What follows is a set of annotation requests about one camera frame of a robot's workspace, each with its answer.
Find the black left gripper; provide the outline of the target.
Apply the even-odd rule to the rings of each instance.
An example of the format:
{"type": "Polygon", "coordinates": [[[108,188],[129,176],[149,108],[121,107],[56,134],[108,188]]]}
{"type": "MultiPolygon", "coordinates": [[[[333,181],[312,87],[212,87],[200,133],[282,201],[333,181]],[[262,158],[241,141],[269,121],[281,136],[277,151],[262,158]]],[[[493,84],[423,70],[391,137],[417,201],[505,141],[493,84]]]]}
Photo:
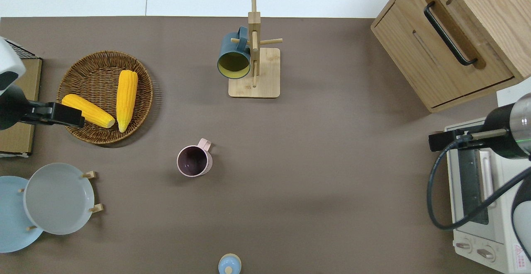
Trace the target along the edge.
{"type": "Polygon", "coordinates": [[[11,85],[0,97],[0,130],[9,129],[18,122],[81,128],[85,126],[85,117],[82,110],[64,104],[29,102],[20,87],[11,85]]]}

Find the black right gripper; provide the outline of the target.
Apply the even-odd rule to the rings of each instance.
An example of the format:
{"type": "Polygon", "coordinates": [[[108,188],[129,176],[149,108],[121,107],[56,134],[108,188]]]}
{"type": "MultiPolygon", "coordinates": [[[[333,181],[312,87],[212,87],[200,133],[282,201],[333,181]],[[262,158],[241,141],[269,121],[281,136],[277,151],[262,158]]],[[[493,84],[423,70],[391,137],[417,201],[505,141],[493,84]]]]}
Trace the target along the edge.
{"type": "MultiPolygon", "coordinates": [[[[494,109],[489,115],[487,115],[484,124],[484,131],[492,131],[499,129],[508,130],[506,136],[497,136],[493,138],[487,138],[485,142],[483,140],[471,140],[459,142],[455,149],[457,150],[469,150],[479,148],[491,148],[497,155],[507,159],[528,159],[529,154],[519,147],[514,140],[512,131],[510,129],[510,115],[514,104],[508,104],[502,107],[494,109]]],[[[429,147],[430,151],[438,152],[442,151],[446,146],[452,143],[457,136],[470,135],[478,133],[479,128],[462,128],[455,131],[442,131],[429,135],[429,147]]]]}

